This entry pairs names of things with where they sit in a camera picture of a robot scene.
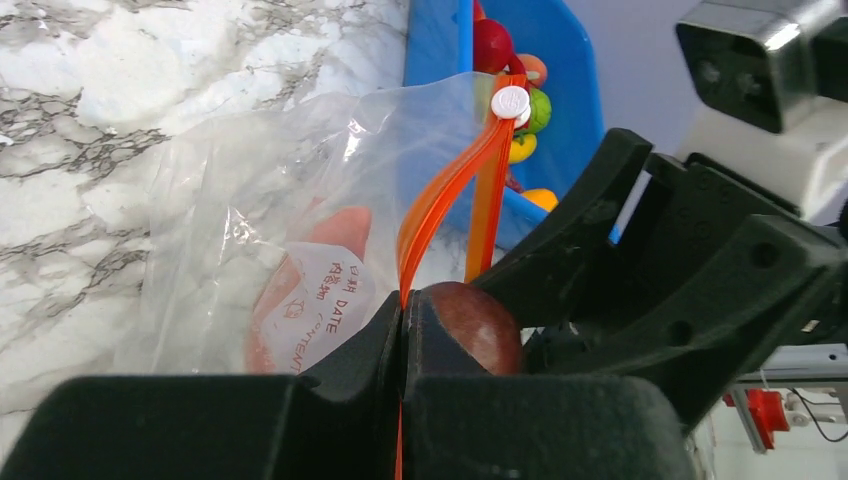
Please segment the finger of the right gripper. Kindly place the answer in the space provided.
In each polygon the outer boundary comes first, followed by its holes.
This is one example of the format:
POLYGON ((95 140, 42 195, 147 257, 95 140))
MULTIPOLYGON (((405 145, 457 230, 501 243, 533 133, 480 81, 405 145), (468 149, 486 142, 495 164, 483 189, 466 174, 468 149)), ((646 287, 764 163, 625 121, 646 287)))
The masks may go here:
POLYGON ((667 293, 651 287, 658 268, 635 273, 606 247, 565 323, 528 344, 527 367, 644 379, 690 431, 833 299, 846 268, 834 228, 773 215, 747 217, 667 293))
POLYGON ((609 130, 560 203, 473 284, 523 328, 565 322, 652 150, 631 130, 609 130))

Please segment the red watermelon slice toy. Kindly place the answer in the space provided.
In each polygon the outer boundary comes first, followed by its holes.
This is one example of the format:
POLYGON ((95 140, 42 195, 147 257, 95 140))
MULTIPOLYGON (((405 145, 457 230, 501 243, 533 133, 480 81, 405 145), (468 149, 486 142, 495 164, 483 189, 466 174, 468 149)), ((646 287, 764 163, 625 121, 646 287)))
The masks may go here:
POLYGON ((376 292, 364 265, 371 224, 370 209, 346 207, 286 246, 253 310, 247 372, 302 374, 367 322, 376 292))

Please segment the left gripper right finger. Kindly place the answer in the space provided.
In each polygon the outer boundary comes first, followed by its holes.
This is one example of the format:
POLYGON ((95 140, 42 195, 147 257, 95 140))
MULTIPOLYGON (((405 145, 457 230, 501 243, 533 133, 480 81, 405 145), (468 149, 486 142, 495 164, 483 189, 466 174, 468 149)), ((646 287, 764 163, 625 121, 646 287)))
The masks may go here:
POLYGON ((677 415, 638 378, 494 376, 409 296, 403 317, 407 479, 692 479, 677 415))

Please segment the brown toy plum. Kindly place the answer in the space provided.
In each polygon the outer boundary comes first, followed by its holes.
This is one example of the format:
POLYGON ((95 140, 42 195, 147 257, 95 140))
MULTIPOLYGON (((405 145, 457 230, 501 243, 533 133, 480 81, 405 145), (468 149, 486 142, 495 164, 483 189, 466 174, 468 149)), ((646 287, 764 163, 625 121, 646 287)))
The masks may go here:
POLYGON ((441 282, 423 290, 446 331, 489 373, 519 374, 524 367, 520 328, 513 315, 475 285, 441 282))

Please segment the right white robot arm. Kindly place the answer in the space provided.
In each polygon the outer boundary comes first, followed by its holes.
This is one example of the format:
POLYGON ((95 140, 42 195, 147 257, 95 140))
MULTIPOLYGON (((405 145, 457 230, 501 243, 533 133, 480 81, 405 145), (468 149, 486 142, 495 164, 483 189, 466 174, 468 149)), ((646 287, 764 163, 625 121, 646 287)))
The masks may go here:
POLYGON ((703 1, 677 24, 704 103, 678 154, 607 132, 561 203, 478 279, 531 374, 659 387, 692 427, 846 287, 811 223, 847 177, 840 1, 703 1))

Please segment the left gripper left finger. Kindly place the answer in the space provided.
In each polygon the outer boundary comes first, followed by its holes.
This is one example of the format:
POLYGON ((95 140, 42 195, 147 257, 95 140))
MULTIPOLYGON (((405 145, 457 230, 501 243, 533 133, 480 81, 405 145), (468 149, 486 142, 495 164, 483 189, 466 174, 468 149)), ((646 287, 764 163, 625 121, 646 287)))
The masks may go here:
POLYGON ((54 389, 5 479, 388 479, 397 294, 298 376, 88 376, 54 389))

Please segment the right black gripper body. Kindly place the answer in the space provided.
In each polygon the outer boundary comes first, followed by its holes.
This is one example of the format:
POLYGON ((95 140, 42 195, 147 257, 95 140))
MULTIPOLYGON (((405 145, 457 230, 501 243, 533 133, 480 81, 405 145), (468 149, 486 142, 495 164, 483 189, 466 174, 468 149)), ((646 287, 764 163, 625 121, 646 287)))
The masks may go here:
POLYGON ((623 265, 704 265, 751 217, 799 226, 847 259, 835 229, 808 224, 797 206, 701 153, 683 163, 653 154, 646 166, 651 180, 616 245, 623 265))

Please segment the clear orange zip bag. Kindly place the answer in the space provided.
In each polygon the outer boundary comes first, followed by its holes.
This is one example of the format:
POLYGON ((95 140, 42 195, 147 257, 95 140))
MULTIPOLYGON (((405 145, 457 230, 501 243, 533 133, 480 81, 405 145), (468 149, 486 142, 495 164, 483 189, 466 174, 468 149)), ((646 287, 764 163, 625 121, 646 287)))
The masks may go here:
POLYGON ((491 266, 510 144, 530 116, 524 76, 474 74, 491 79, 479 107, 481 130, 408 207, 396 191, 410 150, 400 142, 403 88, 363 97, 322 95, 287 112, 225 119, 171 146, 173 158, 198 159, 202 166, 182 174, 166 166, 159 177, 146 319, 120 352, 119 368, 133 376, 301 375, 246 371, 254 307, 289 243, 343 208, 366 207, 372 224, 364 265, 376 292, 360 330, 389 295, 400 302, 390 372, 398 401, 390 478, 397 477, 406 381, 403 317, 415 277, 460 204, 470 207, 466 279, 491 266))

